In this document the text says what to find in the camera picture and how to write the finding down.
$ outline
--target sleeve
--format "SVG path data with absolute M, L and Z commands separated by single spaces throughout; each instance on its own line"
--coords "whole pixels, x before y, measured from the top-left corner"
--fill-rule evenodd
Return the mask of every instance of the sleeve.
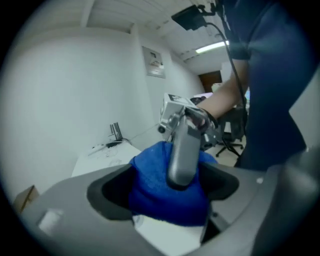
M 232 32 L 225 22 L 222 22 L 225 37 L 229 41 L 231 58 L 234 60 L 249 60 L 250 55 L 245 46 L 240 42 L 238 36 Z

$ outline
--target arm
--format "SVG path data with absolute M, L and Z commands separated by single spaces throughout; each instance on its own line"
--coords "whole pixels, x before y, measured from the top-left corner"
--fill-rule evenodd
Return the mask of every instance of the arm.
M 236 72 L 239 76 L 243 93 L 248 89 L 248 61 L 233 59 Z M 206 100 L 200 102 L 197 107 L 208 111 L 218 119 L 224 113 L 233 108 L 241 100 L 235 73 L 232 71 L 230 79 L 214 92 Z

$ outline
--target black cable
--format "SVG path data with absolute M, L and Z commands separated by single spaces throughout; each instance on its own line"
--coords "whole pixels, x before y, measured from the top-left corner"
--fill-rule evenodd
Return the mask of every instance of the black cable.
M 220 28 L 218 28 L 215 24 L 213 24 L 212 22 L 207 22 L 206 25 L 211 25 L 213 26 L 220 34 L 222 41 L 224 42 L 225 45 L 225 49 L 226 49 L 226 53 L 228 55 L 234 76 L 235 76 L 235 80 L 236 80 L 236 85 L 238 87 L 238 90 L 240 92 L 240 96 L 241 96 L 241 101 L 242 101 L 242 105 L 243 105 L 243 113 L 242 113 L 242 125 L 243 125 L 243 131 L 244 131 L 244 135 L 246 135 L 246 120 L 247 120 L 247 111 L 246 111 L 246 100 L 245 100 L 245 94 L 244 94 L 244 89 L 242 88 L 241 85 L 241 81 L 240 78 L 238 76 L 238 72 L 236 70 L 235 64 L 232 60 L 231 57 L 231 53 L 229 50 L 229 47 L 227 45 L 227 39 L 225 38 L 224 34 L 222 33 L 222 31 L 220 30 Z
M 132 137 L 132 138 L 130 139 L 130 141 L 132 141 L 134 138 L 136 138 L 136 137 L 138 137 L 138 136 L 140 136 L 140 135 L 142 135 L 142 134 L 145 134 L 146 132 L 150 131 L 152 128 L 154 128 L 154 127 L 157 126 L 157 125 L 159 125 L 159 123 L 156 123 L 156 124 L 153 125 L 152 127 L 148 128 L 148 129 L 146 129 L 145 131 L 143 131 L 143 132 L 137 134 L 136 136 Z
M 122 138 L 122 140 L 125 140 L 125 141 L 129 142 L 132 145 L 131 141 L 128 140 L 127 138 Z

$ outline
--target white floor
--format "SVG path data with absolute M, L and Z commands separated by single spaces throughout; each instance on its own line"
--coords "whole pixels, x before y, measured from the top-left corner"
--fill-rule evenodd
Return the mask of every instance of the white floor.
M 243 147 L 245 147 L 246 146 L 246 137 L 243 136 L 242 142 L 240 142 L 237 139 L 237 140 L 235 140 L 234 143 L 242 144 Z M 216 153 L 218 153 L 222 148 L 223 148 L 222 145 L 216 145 L 216 146 L 208 149 L 206 152 L 209 153 L 210 155 L 212 155 L 214 157 L 214 159 L 216 159 L 219 164 L 224 165 L 224 166 L 234 166 L 238 157 L 234 153 L 230 152 L 229 150 L 226 149 L 221 154 L 219 154 L 219 157 L 216 157 Z M 240 149 L 239 146 L 236 146 L 234 148 L 241 155 L 243 150 Z

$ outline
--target white desk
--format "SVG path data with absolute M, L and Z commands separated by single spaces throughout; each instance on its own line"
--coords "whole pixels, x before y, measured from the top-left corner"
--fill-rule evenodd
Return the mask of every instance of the white desk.
M 75 164 L 72 177 L 111 166 L 127 164 L 140 152 L 128 142 L 122 142 L 119 145 L 111 148 L 106 147 L 91 155 L 83 153 Z M 134 222 L 136 231 L 167 256 L 181 256 L 200 247 L 202 226 L 178 226 L 144 215 L 135 217 Z
M 83 153 L 76 161 L 72 177 L 88 174 L 111 166 L 128 164 L 129 161 L 140 154 L 140 152 L 139 149 L 130 145 L 128 142 L 122 142 L 110 148 L 105 147 L 91 155 Z

